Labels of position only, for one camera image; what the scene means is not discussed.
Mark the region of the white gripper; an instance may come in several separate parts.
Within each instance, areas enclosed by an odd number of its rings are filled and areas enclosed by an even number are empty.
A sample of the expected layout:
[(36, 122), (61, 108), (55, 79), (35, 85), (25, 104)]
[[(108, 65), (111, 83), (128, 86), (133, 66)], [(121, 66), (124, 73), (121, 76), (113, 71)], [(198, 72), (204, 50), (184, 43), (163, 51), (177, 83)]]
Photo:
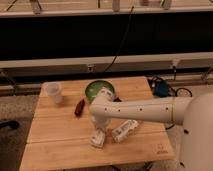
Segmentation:
[(106, 131), (108, 125), (110, 124), (110, 120), (106, 117), (95, 117), (94, 124), (97, 129), (101, 129), (102, 131)]

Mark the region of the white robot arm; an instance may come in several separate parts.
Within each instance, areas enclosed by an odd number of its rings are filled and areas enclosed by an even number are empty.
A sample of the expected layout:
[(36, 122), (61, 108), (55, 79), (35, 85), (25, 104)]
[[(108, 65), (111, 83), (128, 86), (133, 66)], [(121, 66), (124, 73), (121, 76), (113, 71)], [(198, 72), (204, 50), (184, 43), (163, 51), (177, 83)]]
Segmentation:
[(122, 118), (182, 125), (179, 171), (213, 171), (213, 93), (129, 102), (98, 95), (90, 112), (98, 122)]

